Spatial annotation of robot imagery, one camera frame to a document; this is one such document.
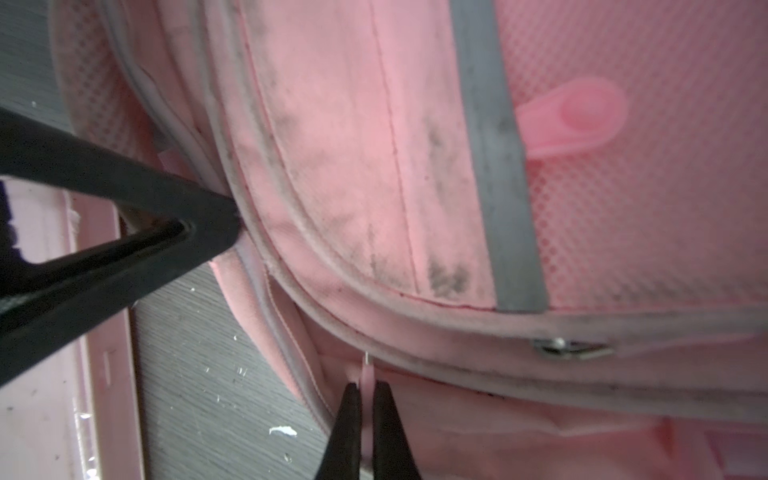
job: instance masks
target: pink plastic clip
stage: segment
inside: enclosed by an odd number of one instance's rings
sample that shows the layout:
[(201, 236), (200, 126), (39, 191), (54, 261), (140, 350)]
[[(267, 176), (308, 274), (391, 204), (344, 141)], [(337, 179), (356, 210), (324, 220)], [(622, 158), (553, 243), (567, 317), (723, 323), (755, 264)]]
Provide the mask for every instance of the pink plastic clip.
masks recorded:
[(576, 154), (612, 140), (627, 121), (627, 95), (599, 77), (577, 78), (515, 109), (528, 158)]

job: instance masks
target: dirt stain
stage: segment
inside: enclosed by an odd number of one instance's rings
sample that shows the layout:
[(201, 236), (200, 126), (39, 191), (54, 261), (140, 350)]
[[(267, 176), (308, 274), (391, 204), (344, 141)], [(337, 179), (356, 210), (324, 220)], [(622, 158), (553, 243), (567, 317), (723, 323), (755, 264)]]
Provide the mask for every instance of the dirt stain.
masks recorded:
[(379, 263), (376, 261), (376, 248), (374, 247), (374, 243), (376, 241), (376, 233), (373, 231), (373, 224), (368, 223), (368, 251), (371, 253), (370, 255), (370, 266), (371, 266), (371, 274), (373, 275), (373, 278), (379, 280)]
[(429, 259), (429, 286), (438, 298), (450, 298), (467, 290), (469, 272), (463, 265), (457, 265), (453, 272), (434, 258)]
[(440, 204), (445, 207), (450, 202), (452, 172), (456, 163), (456, 152), (445, 143), (437, 125), (430, 118), (424, 119), (429, 141), (429, 165), (432, 170), (432, 180), (435, 183)]

